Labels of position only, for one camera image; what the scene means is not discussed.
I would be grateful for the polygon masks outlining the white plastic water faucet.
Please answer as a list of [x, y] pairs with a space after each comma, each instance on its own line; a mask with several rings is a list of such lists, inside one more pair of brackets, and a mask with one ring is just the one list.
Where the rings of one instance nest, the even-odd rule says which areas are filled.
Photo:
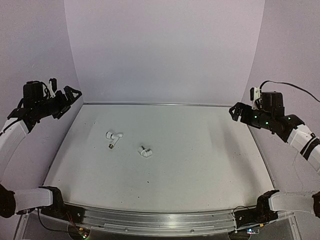
[[110, 140], [108, 148], [112, 150], [119, 141], [119, 139], [123, 137], [123, 133], [113, 133], [111, 131], [107, 131], [105, 137], [107, 140]]

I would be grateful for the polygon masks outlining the white elbow pipe fitting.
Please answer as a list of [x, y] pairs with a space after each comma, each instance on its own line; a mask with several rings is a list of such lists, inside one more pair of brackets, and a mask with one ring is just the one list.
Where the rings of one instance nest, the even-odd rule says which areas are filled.
[[139, 146], [137, 152], [144, 158], [149, 158], [153, 155], [151, 148], [146, 148], [143, 145]]

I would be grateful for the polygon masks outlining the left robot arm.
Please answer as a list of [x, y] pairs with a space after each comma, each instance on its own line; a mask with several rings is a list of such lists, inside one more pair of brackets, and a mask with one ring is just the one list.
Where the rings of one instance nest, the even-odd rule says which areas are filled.
[[[48, 84], [39, 80], [28, 81], [23, 86], [23, 97], [8, 115], [0, 131], [0, 173], [3, 175], [20, 143], [31, 133], [41, 119], [53, 117], [59, 120], [82, 96], [82, 92], [70, 86], [57, 88], [57, 79]], [[8, 190], [0, 187], [0, 215], [10, 218], [39, 209], [64, 218], [68, 208], [57, 187], [41, 186], [29, 190]]]

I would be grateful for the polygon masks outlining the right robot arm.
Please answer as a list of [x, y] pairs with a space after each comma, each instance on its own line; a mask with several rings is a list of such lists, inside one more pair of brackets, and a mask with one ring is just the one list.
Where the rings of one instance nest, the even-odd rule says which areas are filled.
[[[234, 121], [256, 129], [265, 129], [277, 135], [284, 143], [297, 150], [307, 163], [320, 171], [320, 139], [296, 115], [286, 115], [280, 92], [250, 90], [251, 105], [237, 102], [229, 109]], [[270, 190], [257, 198], [254, 208], [245, 207], [233, 216], [236, 227], [270, 223], [278, 219], [279, 211], [305, 212], [320, 216], [319, 192], [280, 192]]]

